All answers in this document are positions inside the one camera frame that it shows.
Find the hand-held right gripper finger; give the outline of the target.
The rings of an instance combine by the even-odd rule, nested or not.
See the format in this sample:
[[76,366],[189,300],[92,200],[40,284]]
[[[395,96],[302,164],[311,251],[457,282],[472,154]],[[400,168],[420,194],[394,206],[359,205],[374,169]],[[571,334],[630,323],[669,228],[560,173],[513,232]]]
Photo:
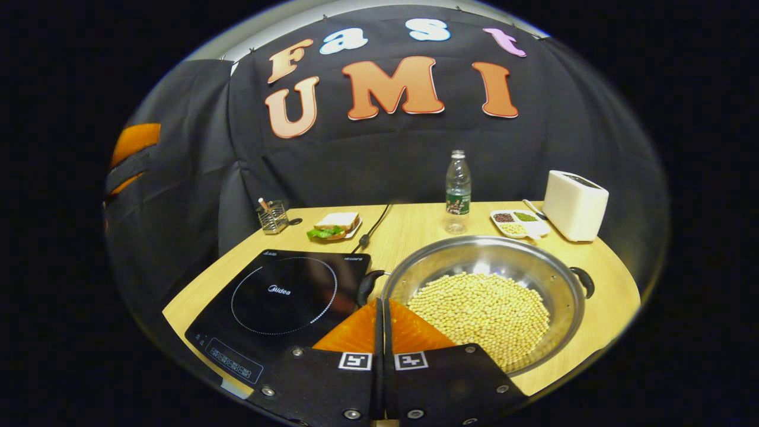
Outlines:
[[528,403],[476,343],[395,353],[390,300],[384,333],[385,414],[401,426],[485,426]]
[[333,352],[298,346],[287,349],[263,375],[247,403],[290,426],[371,426],[381,406],[382,308],[361,308],[368,319],[352,337],[367,337],[371,351]]

